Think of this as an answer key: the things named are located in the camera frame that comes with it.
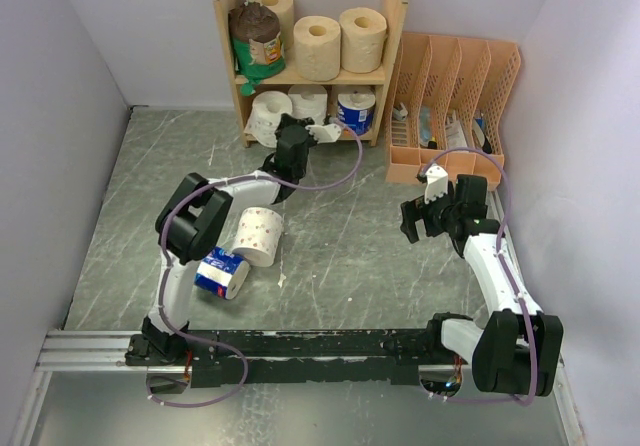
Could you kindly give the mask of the pink dotted roll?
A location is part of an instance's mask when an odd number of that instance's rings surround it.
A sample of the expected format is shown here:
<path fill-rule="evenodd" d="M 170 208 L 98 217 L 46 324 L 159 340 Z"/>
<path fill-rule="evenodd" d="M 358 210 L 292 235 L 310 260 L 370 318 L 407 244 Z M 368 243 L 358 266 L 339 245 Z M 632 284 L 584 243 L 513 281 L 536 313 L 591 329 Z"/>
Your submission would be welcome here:
<path fill-rule="evenodd" d="M 275 131 L 281 116 L 291 114 L 292 110 L 292 101 L 287 94 L 280 91 L 262 92 L 252 102 L 244 133 L 251 135 L 262 146 L 275 149 Z"/>
<path fill-rule="evenodd" d="M 245 209 L 239 219 L 231 252 L 243 257 L 251 266 L 272 266 L 283 225 L 283 217 L 271 209 Z"/>

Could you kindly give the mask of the plain white roll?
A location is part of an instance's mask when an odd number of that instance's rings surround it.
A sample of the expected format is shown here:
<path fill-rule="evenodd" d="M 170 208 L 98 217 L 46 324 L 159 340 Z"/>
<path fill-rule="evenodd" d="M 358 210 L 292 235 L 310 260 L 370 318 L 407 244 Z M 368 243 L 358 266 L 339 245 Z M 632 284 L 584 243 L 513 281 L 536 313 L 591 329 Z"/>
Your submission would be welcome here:
<path fill-rule="evenodd" d="M 366 85 L 339 85 L 337 102 L 347 109 L 364 110 L 375 105 L 374 90 Z"/>
<path fill-rule="evenodd" d="M 327 115 L 328 92 L 322 85 L 296 84 L 289 88 L 292 116 L 297 119 L 311 118 L 323 125 Z"/>

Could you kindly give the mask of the blue roll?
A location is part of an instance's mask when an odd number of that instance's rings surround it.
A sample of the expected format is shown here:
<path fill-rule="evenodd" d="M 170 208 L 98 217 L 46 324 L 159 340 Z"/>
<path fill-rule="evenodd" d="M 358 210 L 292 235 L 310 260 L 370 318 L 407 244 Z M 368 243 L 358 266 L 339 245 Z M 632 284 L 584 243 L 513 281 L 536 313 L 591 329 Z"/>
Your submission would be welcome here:
<path fill-rule="evenodd" d="M 215 247 L 201 260 L 194 277 L 194 285 L 225 300 L 234 299 L 250 271 L 249 263 L 241 256 Z"/>
<path fill-rule="evenodd" d="M 354 110 L 342 107 L 337 102 L 337 118 L 358 136 L 366 134 L 372 124 L 375 105 L 364 110 Z"/>

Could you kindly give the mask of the beige paper roll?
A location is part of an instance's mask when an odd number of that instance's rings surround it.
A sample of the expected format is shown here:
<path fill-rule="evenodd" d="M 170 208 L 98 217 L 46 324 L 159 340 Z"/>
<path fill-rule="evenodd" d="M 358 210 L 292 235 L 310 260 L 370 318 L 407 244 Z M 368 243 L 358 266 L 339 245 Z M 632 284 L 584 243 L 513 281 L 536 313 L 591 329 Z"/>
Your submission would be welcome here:
<path fill-rule="evenodd" d="M 341 67 L 349 72 L 366 74 L 380 66 L 387 22 L 378 11 L 357 7 L 343 11 L 341 26 Z"/>
<path fill-rule="evenodd" d="M 281 40 L 286 51 L 293 47 L 295 11 L 294 0 L 246 0 L 247 2 L 257 2 L 269 8 L 279 19 Z"/>
<path fill-rule="evenodd" d="M 293 29 L 297 73 L 315 82 L 333 80 L 340 72 L 341 27 L 324 16 L 305 16 Z"/>

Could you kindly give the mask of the green brown paper roll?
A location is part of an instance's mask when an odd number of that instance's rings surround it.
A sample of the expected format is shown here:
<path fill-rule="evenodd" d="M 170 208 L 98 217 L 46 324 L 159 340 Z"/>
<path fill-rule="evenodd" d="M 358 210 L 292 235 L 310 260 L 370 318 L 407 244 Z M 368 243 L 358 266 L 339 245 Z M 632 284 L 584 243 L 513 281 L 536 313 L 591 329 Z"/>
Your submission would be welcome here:
<path fill-rule="evenodd" d="M 285 67 L 279 19 L 257 2 L 245 2 L 229 13 L 229 32 L 236 71 L 245 78 L 240 92 L 251 96 L 265 79 Z"/>

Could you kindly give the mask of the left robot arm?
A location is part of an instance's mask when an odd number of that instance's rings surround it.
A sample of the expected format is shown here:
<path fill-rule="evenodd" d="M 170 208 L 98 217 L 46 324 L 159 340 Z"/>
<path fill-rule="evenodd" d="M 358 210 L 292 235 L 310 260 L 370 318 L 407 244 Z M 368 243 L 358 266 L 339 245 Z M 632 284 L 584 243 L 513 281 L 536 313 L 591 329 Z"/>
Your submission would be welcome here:
<path fill-rule="evenodd" d="M 293 194 L 306 174 L 309 150 L 318 144 L 311 118 L 281 116 L 275 130 L 276 149 L 262 166 L 247 175 L 207 179 L 198 173 L 184 177 L 156 219 L 164 270 L 154 305 L 144 318 L 141 334 L 162 364 L 181 361 L 187 351 L 190 267 L 214 250 L 228 215 L 235 209 L 269 206 Z"/>

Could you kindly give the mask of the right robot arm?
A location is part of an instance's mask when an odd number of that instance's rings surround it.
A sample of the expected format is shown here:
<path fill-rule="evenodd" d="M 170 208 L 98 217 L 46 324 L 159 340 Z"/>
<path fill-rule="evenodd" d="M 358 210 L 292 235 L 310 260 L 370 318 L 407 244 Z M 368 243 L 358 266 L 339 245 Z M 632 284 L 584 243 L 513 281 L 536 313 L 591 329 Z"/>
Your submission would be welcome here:
<path fill-rule="evenodd" d="M 476 388 L 520 401 L 546 397 L 555 380 L 564 335 L 528 293 L 508 251 L 503 225 L 487 216 L 488 182 L 461 174 L 450 181 L 440 166 L 418 174 L 424 193 L 401 205 L 401 232 L 410 243 L 446 235 L 480 286 L 489 319 L 478 327 L 464 315 L 435 315 L 427 326 L 426 356 L 443 364 L 467 363 Z"/>

